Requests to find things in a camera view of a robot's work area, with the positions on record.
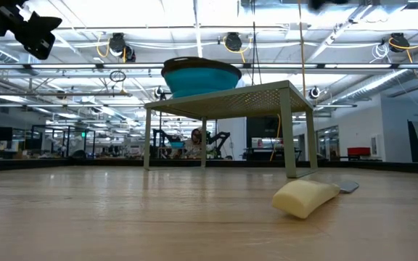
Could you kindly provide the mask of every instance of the yellow sponge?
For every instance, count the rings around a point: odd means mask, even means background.
[[[307,218],[321,204],[340,193],[335,184],[297,180],[275,193],[272,206],[299,218]]]

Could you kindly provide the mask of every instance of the person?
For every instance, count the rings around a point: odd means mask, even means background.
[[[184,156],[186,158],[188,158],[188,159],[200,159],[201,158],[201,151],[202,151],[201,130],[200,130],[200,128],[195,128],[192,131],[191,138],[187,139],[184,142],[184,144],[185,144]]]

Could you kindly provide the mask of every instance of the red box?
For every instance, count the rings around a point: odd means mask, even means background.
[[[348,156],[370,156],[370,148],[348,148]]]

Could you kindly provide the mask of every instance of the perforated tabletop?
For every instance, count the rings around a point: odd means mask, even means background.
[[[216,120],[275,115],[280,112],[280,90],[286,88],[291,90],[289,103],[292,112],[313,109],[312,104],[288,80],[151,102],[144,107],[198,120],[202,117]]]

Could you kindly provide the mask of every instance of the table leg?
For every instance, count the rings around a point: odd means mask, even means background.
[[[282,112],[282,130],[284,147],[284,164],[287,169],[288,178],[297,178],[295,145],[293,143],[293,124],[290,104],[290,90],[283,88],[280,94],[280,110]]]
[[[149,170],[149,144],[151,142],[151,109],[146,110],[146,133],[144,134],[144,169]]]
[[[206,167],[206,159],[207,156],[207,138],[206,138],[206,125],[207,125],[208,119],[206,117],[202,118],[202,130],[201,130],[201,167]]]
[[[308,131],[308,150],[309,150],[309,162],[311,163],[311,169],[317,169],[317,145],[316,145],[316,131],[314,130],[314,118],[313,110],[306,110],[306,125]]]

